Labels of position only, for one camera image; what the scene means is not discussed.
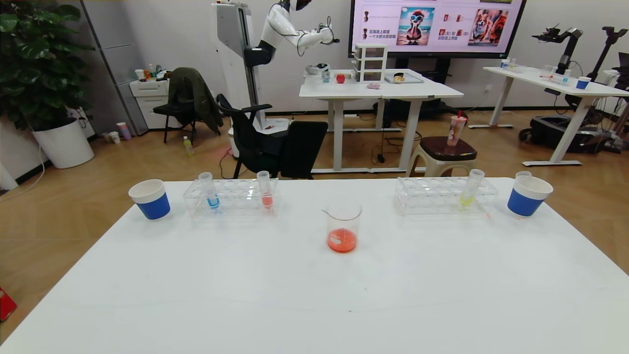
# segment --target green jacket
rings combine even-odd
[[[194,101],[196,118],[202,120],[218,134],[218,127],[223,126],[223,117],[208,85],[201,74],[192,67],[178,67],[170,74],[168,104]]]

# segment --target blue liquid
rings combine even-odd
[[[221,205],[221,200],[218,197],[208,198],[209,207],[212,209],[216,209]]]

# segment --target red box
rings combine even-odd
[[[0,322],[6,321],[9,315],[18,308],[15,301],[11,300],[9,295],[0,288]]]

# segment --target cartoon dog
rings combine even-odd
[[[406,31],[406,39],[408,39],[407,45],[419,45],[418,40],[421,38],[420,24],[424,20],[424,12],[416,10],[411,15],[411,28]]]
[[[491,32],[489,32],[489,41],[491,43],[500,42],[500,36],[503,34],[504,24],[507,22],[507,15],[505,13],[501,13],[500,17],[494,23],[494,26],[491,28]]]
[[[483,12],[483,10],[478,11],[478,15],[476,16],[476,20],[474,22],[474,30],[472,31],[472,39],[474,40],[474,43],[483,41],[487,37],[491,26],[492,22],[489,19],[489,14]]]

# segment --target red liquid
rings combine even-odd
[[[356,248],[356,234],[348,229],[332,230],[328,234],[328,246],[336,252],[349,252]]]
[[[270,195],[263,195],[262,205],[264,205],[265,208],[270,209],[273,206],[273,197]]]

